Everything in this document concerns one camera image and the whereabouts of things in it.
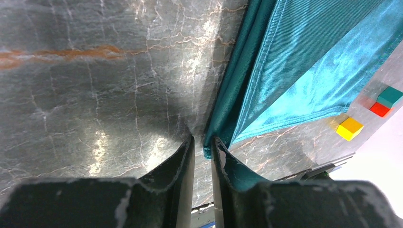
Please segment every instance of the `dark teal fabric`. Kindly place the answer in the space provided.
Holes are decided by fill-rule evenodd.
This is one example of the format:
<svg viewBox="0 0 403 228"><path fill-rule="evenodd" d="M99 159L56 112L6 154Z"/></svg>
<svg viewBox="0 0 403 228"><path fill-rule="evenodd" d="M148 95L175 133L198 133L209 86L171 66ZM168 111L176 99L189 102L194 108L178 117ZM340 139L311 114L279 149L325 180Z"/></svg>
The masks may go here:
<svg viewBox="0 0 403 228"><path fill-rule="evenodd" d="M271 8L273 1L251 1L249 9L256 10L259 5L258 11L251 13L256 15L254 20L245 20L242 25L240 38L246 41L236 45L234 53L238 56L231 57L206 133L205 157L211 158L213 135L229 146L233 135L243 132L382 2L277 0ZM249 34L244 29L250 28L247 22L253 23Z"/></svg>
<svg viewBox="0 0 403 228"><path fill-rule="evenodd" d="M347 112L350 103L402 40L402 12L402 0L385 0L244 131L234 135L232 143ZM248 105L248 100L245 97L244 105Z"/></svg>

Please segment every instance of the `blue fabric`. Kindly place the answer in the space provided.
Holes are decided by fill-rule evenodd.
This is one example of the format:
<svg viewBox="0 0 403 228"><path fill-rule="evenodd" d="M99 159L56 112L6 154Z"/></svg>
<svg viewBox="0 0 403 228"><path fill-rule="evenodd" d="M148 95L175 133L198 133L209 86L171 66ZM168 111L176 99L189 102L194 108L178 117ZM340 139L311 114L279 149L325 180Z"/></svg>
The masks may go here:
<svg viewBox="0 0 403 228"><path fill-rule="evenodd" d="M231 144L346 112L350 103L402 40L402 12L402 0L385 0L277 100L276 93L281 85L273 85L270 80L282 75L282 69L267 61L267 53L261 51Z"/></svg>

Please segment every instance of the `cube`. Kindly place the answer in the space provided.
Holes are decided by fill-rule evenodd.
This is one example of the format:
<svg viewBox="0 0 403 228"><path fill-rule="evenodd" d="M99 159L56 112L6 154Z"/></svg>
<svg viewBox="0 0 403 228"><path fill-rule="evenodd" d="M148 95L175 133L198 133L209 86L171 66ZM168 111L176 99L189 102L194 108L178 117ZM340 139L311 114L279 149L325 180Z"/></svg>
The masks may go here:
<svg viewBox="0 0 403 228"><path fill-rule="evenodd" d="M391 109L402 97L403 92L389 86L378 96L377 102Z"/></svg>
<svg viewBox="0 0 403 228"><path fill-rule="evenodd" d="M364 126L357 120L349 117L339 125L336 132L347 141L350 141L356 137L363 128Z"/></svg>
<svg viewBox="0 0 403 228"><path fill-rule="evenodd" d="M381 103L379 102L375 102L375 104L369 109L371 110L373 113L377 114L378 116L385 118L388 116L388 114L393 111L394 108L389 109L385 106L383 106Z"/></svg>

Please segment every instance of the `gray marble surface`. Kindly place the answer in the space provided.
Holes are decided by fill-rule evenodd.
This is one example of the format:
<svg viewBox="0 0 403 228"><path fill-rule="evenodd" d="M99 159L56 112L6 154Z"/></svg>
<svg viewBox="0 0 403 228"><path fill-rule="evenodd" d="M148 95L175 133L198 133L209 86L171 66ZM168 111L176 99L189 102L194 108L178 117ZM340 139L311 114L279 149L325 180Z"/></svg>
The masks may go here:
<svg viewBox="0 0 403 228"><path fill-rule="evenodd" d="M192 133L193 205L212 201L205 125L246 0L0 2L0 204L30 177L140 177ZM353 104L346 142L320 120L234 145L273 180L353 153L379 128L363 105L403 89L402 45Z"/></svg>

